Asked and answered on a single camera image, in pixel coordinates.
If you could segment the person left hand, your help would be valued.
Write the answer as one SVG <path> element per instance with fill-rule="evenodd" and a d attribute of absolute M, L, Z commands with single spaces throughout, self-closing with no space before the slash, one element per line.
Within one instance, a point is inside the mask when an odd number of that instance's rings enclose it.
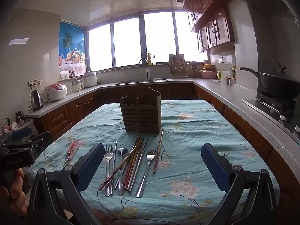
<path fill-rule="evenodd" d="M 4 186 L 1 186 L 1 212 L 13 212 L 16 215 L 27 215 L 28 203 L 26 201 L 26 195 L 22 191 L 23 187 L 23 170 L 16 170 L 16 177 L 12 183 L 12 186 L 7 190 Z"/>

